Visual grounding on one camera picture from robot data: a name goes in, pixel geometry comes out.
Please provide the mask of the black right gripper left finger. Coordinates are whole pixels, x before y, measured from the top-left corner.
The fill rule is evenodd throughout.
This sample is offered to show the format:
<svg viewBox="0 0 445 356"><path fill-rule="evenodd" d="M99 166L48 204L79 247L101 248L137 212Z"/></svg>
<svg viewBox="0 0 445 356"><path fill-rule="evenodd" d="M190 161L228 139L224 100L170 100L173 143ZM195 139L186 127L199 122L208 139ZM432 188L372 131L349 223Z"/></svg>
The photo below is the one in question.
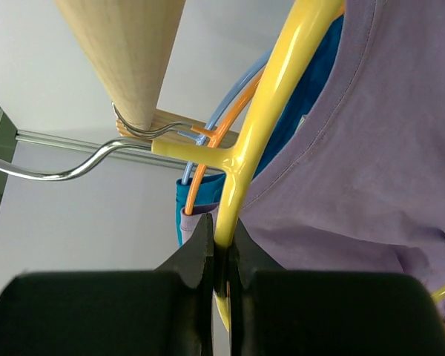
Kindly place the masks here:
<svg viewBox="0 0 445 356"><path fill-rule="evenodd" d="M211 355L213 221L152 271L33 272L0 294L0 355Z"/></svg>

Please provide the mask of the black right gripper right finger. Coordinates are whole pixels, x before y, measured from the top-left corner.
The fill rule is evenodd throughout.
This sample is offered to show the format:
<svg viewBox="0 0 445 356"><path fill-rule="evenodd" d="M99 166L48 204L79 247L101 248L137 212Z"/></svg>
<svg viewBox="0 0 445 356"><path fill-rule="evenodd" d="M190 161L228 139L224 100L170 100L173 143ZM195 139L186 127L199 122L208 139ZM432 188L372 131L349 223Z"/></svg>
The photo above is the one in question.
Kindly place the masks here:
<svg viewBox="0 0 445 356"><path fill-rule="evenodd" d="M405 274L286 270L238 224L228 287L233 355L445 355L438 310Z"/></svg>

